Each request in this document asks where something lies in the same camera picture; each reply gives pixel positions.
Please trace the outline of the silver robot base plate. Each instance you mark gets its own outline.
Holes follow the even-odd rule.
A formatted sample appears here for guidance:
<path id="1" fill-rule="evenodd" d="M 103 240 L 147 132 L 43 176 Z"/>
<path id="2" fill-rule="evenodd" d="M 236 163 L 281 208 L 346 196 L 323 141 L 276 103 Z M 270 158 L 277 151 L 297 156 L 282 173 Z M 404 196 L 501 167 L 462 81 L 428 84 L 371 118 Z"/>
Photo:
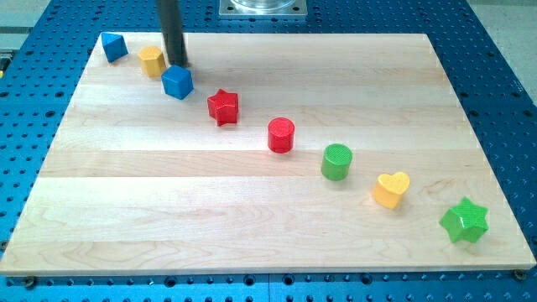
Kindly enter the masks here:
<path id="1" fill-rule="evenodd" d="M 227 17 L 305 16 L 306 0 L 220 0 L 219 14 Z"/>

